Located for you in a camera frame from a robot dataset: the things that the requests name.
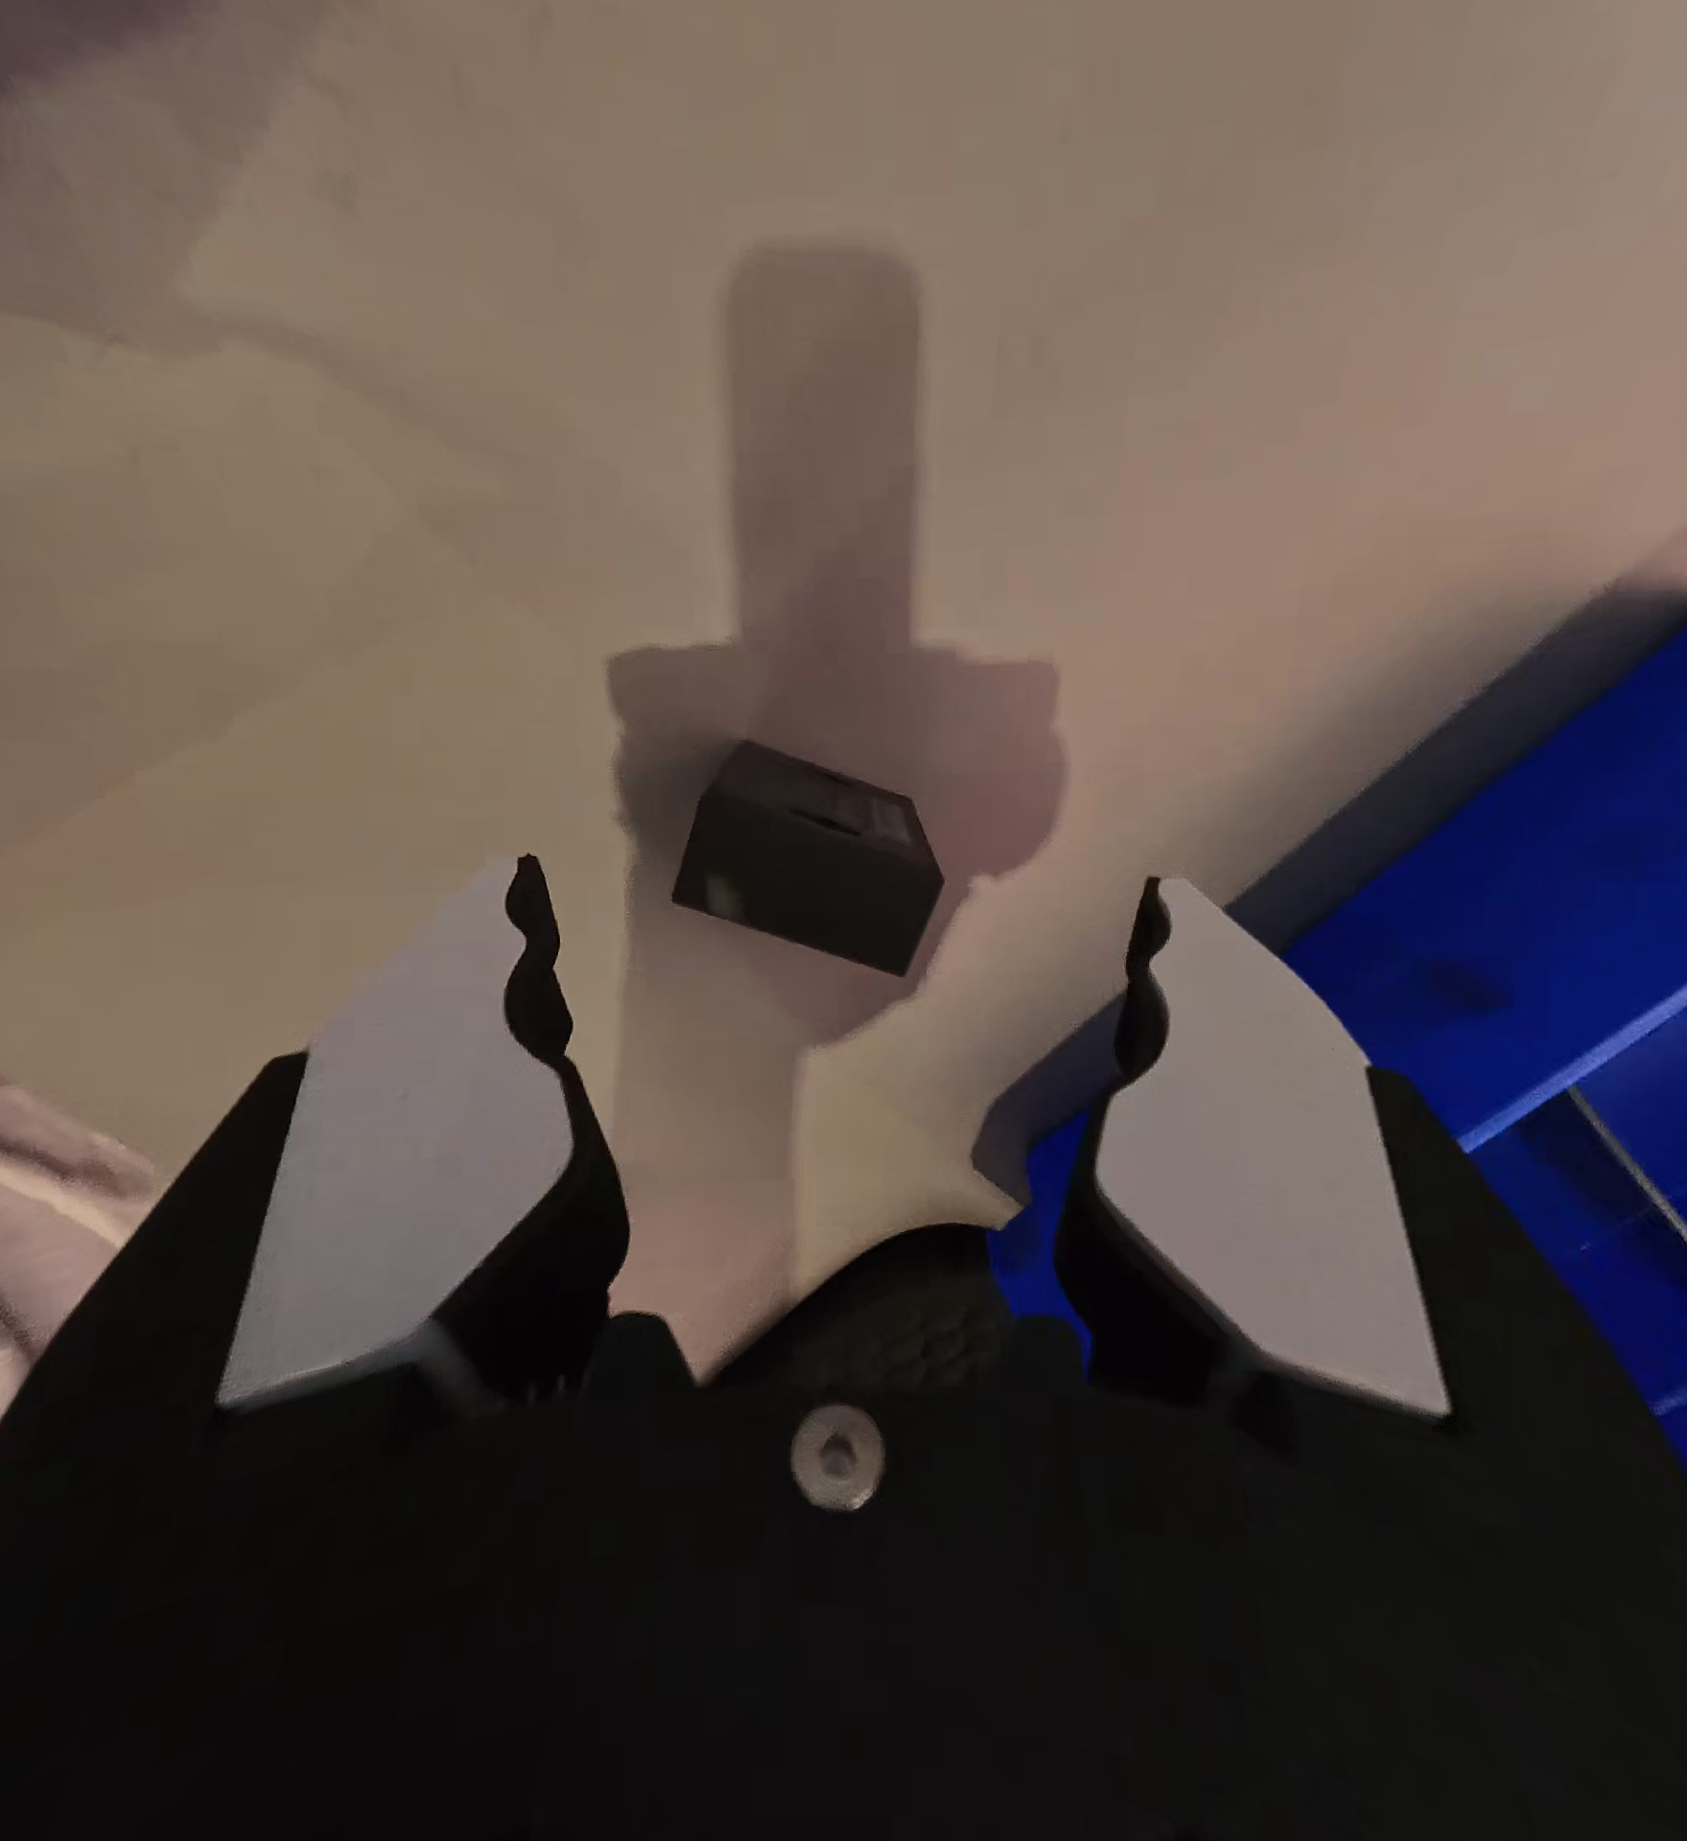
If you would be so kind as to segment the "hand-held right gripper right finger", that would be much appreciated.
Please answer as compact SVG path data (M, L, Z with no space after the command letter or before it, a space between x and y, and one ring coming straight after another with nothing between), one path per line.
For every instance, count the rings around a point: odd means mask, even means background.
M1055 1274L1103 1390L1231 1413L1304 1382L1452 1413L1370 1061L1186 880L1150 878L1136 909Z

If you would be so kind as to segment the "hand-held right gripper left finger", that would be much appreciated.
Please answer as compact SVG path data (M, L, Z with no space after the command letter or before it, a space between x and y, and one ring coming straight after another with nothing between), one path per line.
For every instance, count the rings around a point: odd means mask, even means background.
M445 901L314 1036L221 1406L393 1369L463 1406L579 1386L629 1247L536 856Z

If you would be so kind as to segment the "black network switch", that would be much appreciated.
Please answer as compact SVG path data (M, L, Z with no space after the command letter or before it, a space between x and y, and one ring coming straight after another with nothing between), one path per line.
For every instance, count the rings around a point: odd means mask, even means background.
M695 802L672 901L904 978L943 889L912 798L740 742Z

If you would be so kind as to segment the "blue plastic bin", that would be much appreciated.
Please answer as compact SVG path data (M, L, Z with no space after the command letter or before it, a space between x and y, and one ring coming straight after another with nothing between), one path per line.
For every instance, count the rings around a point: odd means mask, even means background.
M1687 1609L1687 617L1589 686L1312 926L1241 926L1370 1061L1450 1417L1304 1382L1157 1404L1299 1462L1333 1425L1434 1466L1463 1448L1448 1464L1521 1491L1589 1620L1647 1626ZM993 1257L1097 1388L1055 1233L1111 1050L1030 1152L1039 1247Z

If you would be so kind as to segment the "black textured pad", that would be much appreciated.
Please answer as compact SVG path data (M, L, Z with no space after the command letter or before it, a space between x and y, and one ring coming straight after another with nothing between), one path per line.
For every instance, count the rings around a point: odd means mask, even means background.
M834 1392L943 1390L987 1380L1014 1324L991 1239L985 1228L937 1224L856 1255L761 1342L767 1373Z

